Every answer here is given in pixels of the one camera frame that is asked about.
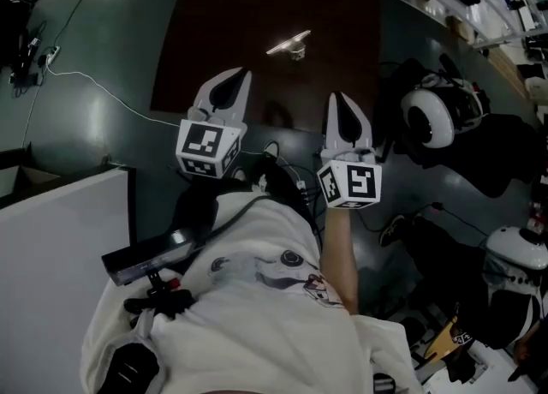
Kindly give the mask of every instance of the hand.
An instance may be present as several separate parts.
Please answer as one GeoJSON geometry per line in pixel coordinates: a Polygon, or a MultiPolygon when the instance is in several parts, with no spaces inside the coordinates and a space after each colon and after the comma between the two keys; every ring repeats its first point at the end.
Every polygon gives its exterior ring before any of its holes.
{"type": "Polygon", "coordinates": [[[526,341],[518,341],[514,347],[514,363],[519,367],[529,358],[529,349],[526,341]]]}

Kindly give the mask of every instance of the person's arm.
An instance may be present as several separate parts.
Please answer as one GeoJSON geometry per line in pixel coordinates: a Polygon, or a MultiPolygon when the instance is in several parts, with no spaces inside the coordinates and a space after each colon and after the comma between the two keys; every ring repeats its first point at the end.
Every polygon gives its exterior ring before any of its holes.
{"type": "Polygon", "coordinates": [[[350,211],[327,209],[320,270],[350,314],[358,314],[358,270],[352,247],[350,211]]]}

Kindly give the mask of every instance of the black bag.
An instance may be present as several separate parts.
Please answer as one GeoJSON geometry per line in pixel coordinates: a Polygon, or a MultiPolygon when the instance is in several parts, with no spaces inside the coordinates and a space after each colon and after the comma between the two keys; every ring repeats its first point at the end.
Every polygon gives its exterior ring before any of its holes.
{"type": "Polygon", "coordinates": [[[32,5],[21,0],[0,0],[0,67],[13,65],[20,50],[32,5]]]}

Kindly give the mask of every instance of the white helmet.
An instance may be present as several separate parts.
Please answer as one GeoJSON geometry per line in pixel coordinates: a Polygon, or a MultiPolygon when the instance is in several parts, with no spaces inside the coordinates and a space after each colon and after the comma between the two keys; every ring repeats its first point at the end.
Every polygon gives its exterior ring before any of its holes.
{"type": "Polygon", "coordinates": [[[402,99],[402,110],[405,123],[424,147],[439,149],[453,143],[453,120],[436,93],[414,89],[402,99]]]}

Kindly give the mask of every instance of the yellow object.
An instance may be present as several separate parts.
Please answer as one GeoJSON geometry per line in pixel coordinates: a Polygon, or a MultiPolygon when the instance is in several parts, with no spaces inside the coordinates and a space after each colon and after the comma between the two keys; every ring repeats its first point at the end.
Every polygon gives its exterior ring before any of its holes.
{"type": "Polygon", "coordinates": [[[432,358],[430,363],[443,359],[445,356],[450,355],[453,351],[460,347],[458,343],[453,341],[453,337],[451,336],[451,329],[455,323],[456,317],[444,327],[444,329],[432,341],[430,347],[428,347],[428,350],[425,353],[425,359],[428,359],[436,353],[436,356],[432,358]]]}

